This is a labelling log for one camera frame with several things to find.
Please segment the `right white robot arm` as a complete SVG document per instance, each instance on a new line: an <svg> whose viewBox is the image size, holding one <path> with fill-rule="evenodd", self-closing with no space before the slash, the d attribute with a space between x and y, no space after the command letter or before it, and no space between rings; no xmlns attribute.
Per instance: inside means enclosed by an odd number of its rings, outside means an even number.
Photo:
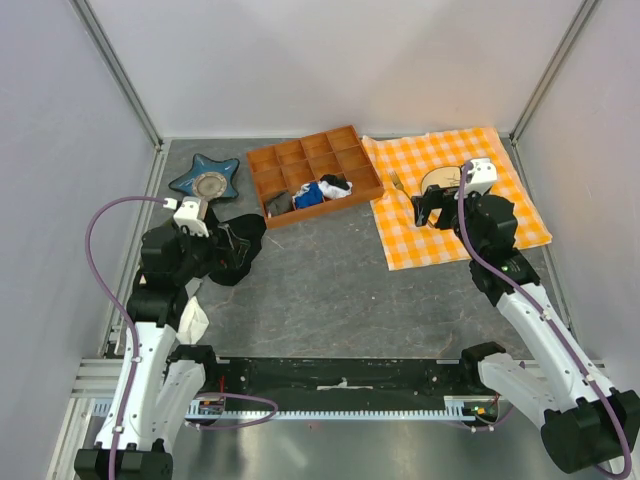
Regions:
<svg viewBox="0 0 640 480"><path fill-rule="evenodd" d="M639 434L639 396L620 391L581 349L552 307L540 277L515 246L514 205L491 194L464 198L455 187L429 186L412 200L417 225L439 213L471 256L472 280L524 340L544 378L488 342L463 351L458 381L467 392L496 391L540 431L544 448L565 473L621 458L617 478L631 472Z"/></svg>

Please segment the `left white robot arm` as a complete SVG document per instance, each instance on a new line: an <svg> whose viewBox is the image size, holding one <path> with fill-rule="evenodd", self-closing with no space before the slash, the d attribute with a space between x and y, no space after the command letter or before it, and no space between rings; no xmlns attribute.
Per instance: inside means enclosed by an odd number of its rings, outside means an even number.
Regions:
<svg viewBox="0 0 640 480"><path fill-rule="evenodd" d="M219 382L212 347L178 337L199 312L187 285L210 278L234 286L261 250L262 217L209 220L199 237L175 223L148 230L134 286L121 310L126 348L110 410L95 443L74 459L81 479L169 479L172 450L197 393Z"/></svg>

